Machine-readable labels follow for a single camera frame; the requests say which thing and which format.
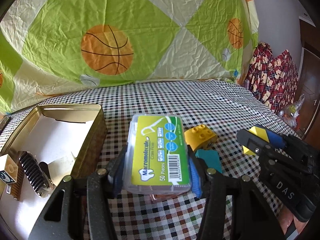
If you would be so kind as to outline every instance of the white wall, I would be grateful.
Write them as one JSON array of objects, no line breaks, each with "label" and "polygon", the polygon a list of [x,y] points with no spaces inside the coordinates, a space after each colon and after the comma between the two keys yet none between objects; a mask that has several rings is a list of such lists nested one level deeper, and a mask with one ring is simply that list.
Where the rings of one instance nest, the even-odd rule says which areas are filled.
[{"label": "white wall", "polygon": [[269,43],[273,56],[288,49],[297,68],[300,66],[301,41],[299,15],[305,9],[298,0],[255,0],[259,17],[259,41]]}]

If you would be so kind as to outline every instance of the yellow-green label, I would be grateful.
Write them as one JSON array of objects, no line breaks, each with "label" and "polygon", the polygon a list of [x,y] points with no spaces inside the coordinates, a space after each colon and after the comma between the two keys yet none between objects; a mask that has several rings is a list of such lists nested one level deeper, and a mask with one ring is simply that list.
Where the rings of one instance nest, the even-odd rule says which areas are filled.
[{"label": "yellow-green label", "polygon": [[138,117],[131,182],[150,186],[189,183],[188,159],[179,118]]}]

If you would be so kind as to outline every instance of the blue circle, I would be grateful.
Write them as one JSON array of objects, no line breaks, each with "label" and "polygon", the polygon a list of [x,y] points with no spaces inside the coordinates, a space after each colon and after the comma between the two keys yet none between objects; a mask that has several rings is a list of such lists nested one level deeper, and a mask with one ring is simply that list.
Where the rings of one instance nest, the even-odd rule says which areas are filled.
[{"label": "blue circle", "polygon": [[174,152],[178,149],[178,145],[175,142],[168,142],[165,147],[168,151]]},{"label": "blue circle", "polygon": [[168,122],[164,125],[164,128],[166,128],[168,131],[173,131],[176,127],[173,123]]},{"label": "blue circle", "polygon": [[176,139],[177,136],[173,132],[167,132],[165,134],[165,137],[167,138],[167,140],[173,141]]}]

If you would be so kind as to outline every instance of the barcode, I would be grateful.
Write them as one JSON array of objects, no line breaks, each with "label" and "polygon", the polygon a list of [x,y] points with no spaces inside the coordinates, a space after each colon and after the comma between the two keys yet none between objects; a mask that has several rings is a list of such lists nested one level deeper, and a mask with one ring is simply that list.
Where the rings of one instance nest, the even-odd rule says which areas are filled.
[{"label": "barcode", "polygon": [[169,181],[182,181],[181,178],[181,165],[179,154],[168,154],[168,176]]}]

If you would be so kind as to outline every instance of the black ribbed object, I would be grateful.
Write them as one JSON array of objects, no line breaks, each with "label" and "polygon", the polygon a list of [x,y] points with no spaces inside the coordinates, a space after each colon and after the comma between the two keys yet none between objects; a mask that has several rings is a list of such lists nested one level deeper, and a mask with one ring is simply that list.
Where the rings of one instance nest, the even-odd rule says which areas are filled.
[{"label": "black ribbed object", "polygon": [[39,190],[42,188],[48,188],[49,185],[46,175],[41,170],[37,160],[30,152],[23,152],[19,157],[19,161],[33,190],[41,196]]}]

